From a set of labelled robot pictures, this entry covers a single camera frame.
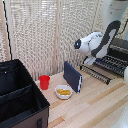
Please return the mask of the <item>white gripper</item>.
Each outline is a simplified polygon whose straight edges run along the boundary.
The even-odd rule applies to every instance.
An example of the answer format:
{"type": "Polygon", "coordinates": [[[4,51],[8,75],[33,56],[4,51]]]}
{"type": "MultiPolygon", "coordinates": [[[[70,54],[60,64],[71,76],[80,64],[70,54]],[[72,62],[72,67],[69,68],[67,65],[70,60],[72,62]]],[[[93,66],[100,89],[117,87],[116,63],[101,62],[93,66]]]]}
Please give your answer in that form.
{"type": "Polygon", "coordinates": [[[95,60],[96,60],[95,57],[89,56],[84,60],[84,63],[87,65],[92,65],[95,62],[95,60]]]}

